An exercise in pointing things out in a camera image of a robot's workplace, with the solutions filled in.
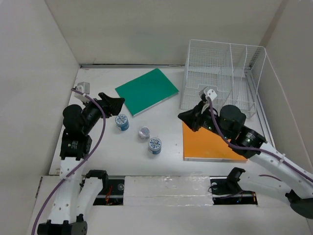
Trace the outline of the blue tape roll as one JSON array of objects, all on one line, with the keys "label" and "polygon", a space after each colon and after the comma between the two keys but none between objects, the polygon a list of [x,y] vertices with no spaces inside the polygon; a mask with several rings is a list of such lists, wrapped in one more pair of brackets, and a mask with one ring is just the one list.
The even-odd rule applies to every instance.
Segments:
[{"label": "blue tape roll", "polygon": [[148,142],[149,151],[154,155],[157,155],[161,152],[161,146],[162,142],[159,138],[151,138]]},{"label": "blue tape roll", "polygon": [[126,131],[129,128],[129,121],[126,115],[119,114],[115,118],[116,126],[121,131]]}]

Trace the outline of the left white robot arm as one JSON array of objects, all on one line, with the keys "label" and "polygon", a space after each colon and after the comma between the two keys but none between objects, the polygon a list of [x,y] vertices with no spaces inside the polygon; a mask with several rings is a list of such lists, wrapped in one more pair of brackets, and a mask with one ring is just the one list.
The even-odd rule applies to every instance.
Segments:
[{"label": "left white robot arm", "polygon": [[98,194],[109,189],[105,170],[90,170],[82,178],[85,163],[98,148],[101,140],[92,146],[89,135],[99,119],[120,114],[124,98],[112,98],[99,93],[99,99],[75,91],[84,108],[69,105],[63,110],[60,151],[60,181],[52,190],[35,218],[31,234],[85,235],[88,231],[87,215]]}]

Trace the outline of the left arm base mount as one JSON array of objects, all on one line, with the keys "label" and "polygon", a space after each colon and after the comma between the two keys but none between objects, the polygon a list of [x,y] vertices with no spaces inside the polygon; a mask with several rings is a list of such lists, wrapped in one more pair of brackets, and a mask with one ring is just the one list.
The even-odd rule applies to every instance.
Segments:
[{"label": "left arm base mount", "polygon": [[97,195],[94,206],[121,206],[123,205],[125,178],[112,177]]}]

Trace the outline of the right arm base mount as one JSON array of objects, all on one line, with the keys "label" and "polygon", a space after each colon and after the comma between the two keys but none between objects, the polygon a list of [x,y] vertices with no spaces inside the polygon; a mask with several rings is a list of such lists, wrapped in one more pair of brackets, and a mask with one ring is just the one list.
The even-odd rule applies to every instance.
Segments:
[{"label": "right arm base mount", "polygon": [[226,178],[210,178],[208,192],[212,194],[213,205],[258,205],[256,193],[231,189]]}]

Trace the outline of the orange notebook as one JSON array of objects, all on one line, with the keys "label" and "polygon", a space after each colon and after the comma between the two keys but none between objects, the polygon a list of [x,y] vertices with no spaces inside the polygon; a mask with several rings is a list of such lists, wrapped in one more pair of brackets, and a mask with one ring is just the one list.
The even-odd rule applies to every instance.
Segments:
[{"label": "orange notebook", "polygon": [[182,131],[185,161],[246,162],[246,159],[233,152],[221,137],[204,128],[193,132],[183,124]]}]

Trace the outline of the small clear tape roll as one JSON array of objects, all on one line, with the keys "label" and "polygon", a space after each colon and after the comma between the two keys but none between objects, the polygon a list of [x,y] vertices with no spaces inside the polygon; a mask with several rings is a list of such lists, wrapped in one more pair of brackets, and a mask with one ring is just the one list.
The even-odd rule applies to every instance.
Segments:
[{"label": "small clear tape roll", "polygon": [[142,126],[139,129],[138,135],[140,139],[145,140],[150,138],[150,129],[147,126]]}]

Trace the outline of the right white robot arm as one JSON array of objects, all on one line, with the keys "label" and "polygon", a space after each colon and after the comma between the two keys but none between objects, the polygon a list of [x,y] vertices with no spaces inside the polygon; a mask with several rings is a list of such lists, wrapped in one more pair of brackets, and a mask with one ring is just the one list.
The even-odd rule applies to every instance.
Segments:
[{"label": "right white robot arm", "polygon": [[200,101],[193,109],[178,114],[178,118],[193,132],[204,128],[217,134],[235,153],[271,173],[253,176],[235,167],[223,183],[211,186],[214,195],[226,199],[243,191],[262,193],[280,200],[297,214],[313,217],[313,176],[279,153],[265,137],[245,126],[246,116],[234,105],[225,105],[219,114]]}]

